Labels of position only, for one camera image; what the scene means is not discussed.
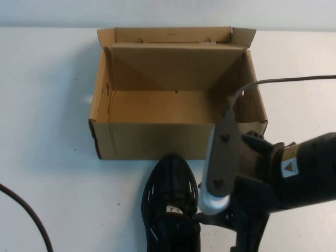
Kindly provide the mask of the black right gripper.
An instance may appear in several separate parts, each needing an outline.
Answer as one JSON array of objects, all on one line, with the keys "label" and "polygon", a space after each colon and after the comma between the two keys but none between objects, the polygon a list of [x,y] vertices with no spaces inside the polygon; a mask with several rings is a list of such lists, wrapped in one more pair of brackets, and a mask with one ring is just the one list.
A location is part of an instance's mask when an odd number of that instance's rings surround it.
[{"label": "black right gripper", "polygon": [[[283,187],[284,178],[281,175],[281,157],[284,143],[272,144],[264,136],[249,131],[242,135],[240,150],[240,167],[235,178],[234,189],[244,185],[266,184],[275,190]],[[217,225],[235,231],[234,212],[226,209],[216,215],[196,213],[194,220],[204,225]]]}]

